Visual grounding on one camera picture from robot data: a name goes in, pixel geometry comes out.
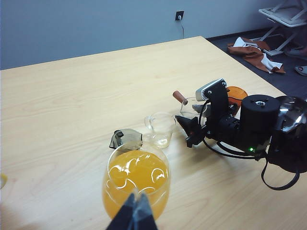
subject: black cable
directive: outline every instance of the black cable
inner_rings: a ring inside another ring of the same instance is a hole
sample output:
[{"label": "black cable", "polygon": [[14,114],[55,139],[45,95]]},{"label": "black cable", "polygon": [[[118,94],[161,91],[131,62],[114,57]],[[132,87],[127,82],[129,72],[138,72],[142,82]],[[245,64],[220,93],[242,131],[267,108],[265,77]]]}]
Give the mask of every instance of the black cable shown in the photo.
[{"label": "black cable", "polygon": [[277,190],[277,191],[281,191],[281,190],[285,190],[285,189],[288,189],[290,187],[292,187],[299,179],[299,170],[298,168],[296,168],[296,172],[295,172],[295,176],[293,177],[293,179],[288,183],[288,184],[285,184],[283,186],[280,186],[280,187],[272,187],[270,185],[268,185],[265,180],[264,180],[264,173],[265,173],[265,170],[267,169],[267,166],[268,166],[268,158],[267,156],[265,156],[265,166],[261,172],[261,179],[262,181],[265,183],[266,186],[268,186],[270,189],[273,189],[273,190]]},{"label": "black cable", "polygon": [[200,124],[200,126],[201,126],[201,117],[202,117],[203,110],[205,109],[205,106],[206,106],[209,102],[210,102],[210,100],[207,100],[207,101],[205,102],[205,104],[203,104],[202,107],[201,107],[200,117],[198,118],[198,124]]},{"label": "black cable", "polygon": [[243,100],[243,99],[239,99],[239,98],[232,97],[232,96],[228,96],[228,97],[233,98],[233,99],[236,99],[236,100],[238,100],[238,101],[242,101],[242,100]]},{"label": "black cable", "polygon": [[218,147],[220,147],[222,150],[226,151],[226,152],[229,152],[231,154],[234,154],[234,155],[239,155],[239,156],[250,156],[250,154],[246,153],[246,152],[239,152],[239,151],[235,151],[235,150],[232,150],[232,149],[229,149],[227,148],[226,146],[222,145],[220,141],[218,141],[216,143],[218,145]]},{"label": "black cable", "polygon": [[181,23],[182,19],[180,19],[179,21],[180,21],[180,25],[181,25],[181,27],[182,27],[182,38],[184,38],[184,28],[183,28],[183,25],[182,25],[182,23]]},{"label": "black cable", "polygon": [[225,153],[222,153],[218,150],[215,150],[214,148],[212,148],[210,145],[208,145],[208,143],[204,140],[202,140],[203,143],[210,149],[212,150],[213,152],[217,153],[217,154],[220,154],[222,156],[225,156],[225,157],[231,157],[231,158],[237,158],[237,159],[249,159],[249,160],[256,160],[258,158],[256,157],[241,157],[241,156],[234,156],[234,155],[229,155],[229,154],[225,154]]}]

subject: empty glass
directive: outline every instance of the empty glass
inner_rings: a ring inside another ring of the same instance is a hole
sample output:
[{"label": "empty glass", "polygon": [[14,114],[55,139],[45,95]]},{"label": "empty glass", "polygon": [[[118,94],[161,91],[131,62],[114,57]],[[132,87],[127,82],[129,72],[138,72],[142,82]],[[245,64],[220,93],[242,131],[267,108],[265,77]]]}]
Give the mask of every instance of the empty glass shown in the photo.
[{"label": "empty glass", "polygon": [[[180,113],[182,116],[189,119],[198,117],[200,115],[201,108],[204,103],[205,102],[197,101],[195,97],[189,97],[181,103]],[[203,115],[206,113],[206,111],[207,106],[204,108]]]},{"label": "empty glass", "polygon": [[144,122],[151,133],[143,135],[143,138],[160,149],[168,147],[173,131],[176,128],[174,116],[170,113],[158,112],[147,116]]}]

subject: black cylinder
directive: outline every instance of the black cylinder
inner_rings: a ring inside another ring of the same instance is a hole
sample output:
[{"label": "black cylinder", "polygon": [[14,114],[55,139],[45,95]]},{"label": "black cylinder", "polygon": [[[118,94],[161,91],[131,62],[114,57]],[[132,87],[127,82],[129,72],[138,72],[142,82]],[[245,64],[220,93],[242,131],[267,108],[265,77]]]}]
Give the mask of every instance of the black cylinder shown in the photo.
[{"label": "black cylinder", "polygon": [[244,132],[270,133],[276,123],[280,103],[267,95],[252,95],[243,99],[240,129]]}]

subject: orange juice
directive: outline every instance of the orange juice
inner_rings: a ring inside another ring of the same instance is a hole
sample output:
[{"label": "orange juice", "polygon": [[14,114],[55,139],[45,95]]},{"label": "orange juice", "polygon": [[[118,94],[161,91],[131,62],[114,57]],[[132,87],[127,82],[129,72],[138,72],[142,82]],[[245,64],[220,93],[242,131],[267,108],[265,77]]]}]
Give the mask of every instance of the orange juice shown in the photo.
[{"label": "orange juice", "polygon": [[113,218],[135,188],[147,194],[153,216],[157,219],[165,208],[169,194],[167,165],[156,155],[132,150],[109,163],[103,183],[103,202]]}]

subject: gray wall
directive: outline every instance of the gray wall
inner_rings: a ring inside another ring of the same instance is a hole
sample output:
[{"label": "gray wall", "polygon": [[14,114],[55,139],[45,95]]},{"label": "gray wall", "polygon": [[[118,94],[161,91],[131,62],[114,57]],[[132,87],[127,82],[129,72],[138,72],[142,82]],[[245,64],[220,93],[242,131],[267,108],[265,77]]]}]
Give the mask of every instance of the gray wall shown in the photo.
[{"label": "gray wall", "polygon": [[280,0],[2,0],[1,69],[271,26]]}]

